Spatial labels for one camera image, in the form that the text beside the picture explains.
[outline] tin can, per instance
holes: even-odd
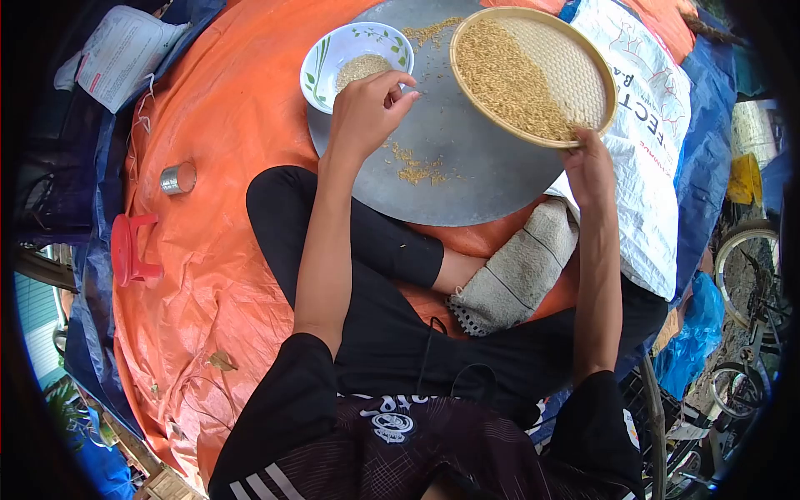
[[[166,194],[188,193],[197,182],[197,171],[190,162],[168,166],[161,172],[161,190]]]

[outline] small stool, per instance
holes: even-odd
[[[128,286],[131,281],[145,281],[145,278],[163,278],[161,264],[147,264],[139,260],[136,233],[140,226],[155,224],[158,214],[144,214],[129,218],[120,214],[111,227],[111,268],[120,286]]]

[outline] woven bamboo sieve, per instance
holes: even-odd
[[[601,136],[614,122],[617,91],[605,59],[594,45],[561,19],[524,7],[493,7],[472,14],[456,28],[450,42],[450,65],[464,95],[489,120],[533,144],[551,148],[579,147],[580,141],[539,137],[511,125],[489,110],[470,92],[458,71],[456,48],[466,30],[483,19],[492,19],[517,39],[522,52],[547,77],[550,94],[567,120],[585,122]]]

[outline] finger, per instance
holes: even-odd
[[[583,150],[575,151],[575,154],[570,154],[562,157],[564,161],[564,170],[569,173],[571,170],[579,168],[586,160],[586,154]]]
[[[580,150],[577,149],[577,148],[568,147],[568,148],[563,149],[563,150],[558,150],[558,157],[561,159],[562,162],[565,162],[567,158],[569,158],[570,156],[575,155],[579,151]]]
[[[389,109],[389,113],[396,120],[397,124],[408,114],[411,107],[421,96],[422,95],[415,90],[404,94],[400,99],[394,102],[391,109]]]
[[[395,85],[389,89],[389,97],[392,99],[392,102],[397,102],[402,99],[402,89],[400,85]]]
[[[417,85],[417,80],[415,80],[413,76],[398,70],[384,71],[383,73],[380,73],[372,82],[376,85],[379,85],[381,89],[387,93],[399,83],[408,86]]]
[[[358,82],[362,82],[362,83],[369,83],[369,82],[374,81],[375,79],[377,79],[379,76],[381,76],[382,74],[384,74],[387,71],[388,70],[384,70],[384,71],[379,71],[377,73],[368,74],[364,78],[361,78],[360,80],[357,80],[357,81]]]
[[[600,135],[595,130],[577,128],[575,129],[575,134],[586,146],[586,152],[589,156],[599,156],[606,148],[600,140]]]

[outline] towel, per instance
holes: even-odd
[[[524,322],[555,285],[578,243],[578,224],[561,198],[540,203],[522,229],[445,304],[469,335]]]

